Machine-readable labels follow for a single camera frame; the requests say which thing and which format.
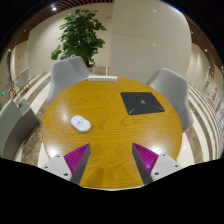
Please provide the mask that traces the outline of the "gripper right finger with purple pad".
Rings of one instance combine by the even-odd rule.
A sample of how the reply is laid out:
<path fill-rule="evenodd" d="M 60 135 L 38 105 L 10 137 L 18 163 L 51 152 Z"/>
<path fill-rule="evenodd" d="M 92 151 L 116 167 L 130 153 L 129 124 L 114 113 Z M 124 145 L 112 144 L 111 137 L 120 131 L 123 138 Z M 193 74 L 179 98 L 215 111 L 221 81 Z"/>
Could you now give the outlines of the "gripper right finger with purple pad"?
<path fill-rule="evenodd" d="M 168 154 L 156 154 L 136 143 L 132 144 L 132 155 L 145 185 L 182 169 Z"/>

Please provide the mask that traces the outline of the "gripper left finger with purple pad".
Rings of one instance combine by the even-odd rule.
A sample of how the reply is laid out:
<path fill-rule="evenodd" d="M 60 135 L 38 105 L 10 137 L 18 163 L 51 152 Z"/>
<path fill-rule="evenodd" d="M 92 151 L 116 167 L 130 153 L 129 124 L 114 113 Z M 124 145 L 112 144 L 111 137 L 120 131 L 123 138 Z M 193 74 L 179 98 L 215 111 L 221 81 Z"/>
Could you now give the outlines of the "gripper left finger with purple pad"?
<path fill-rule="evenodd" d="M 79 185 L 90 154 L 90 144 L 85 144 L 66 155 L 56 154 L 42 169 Z"/>

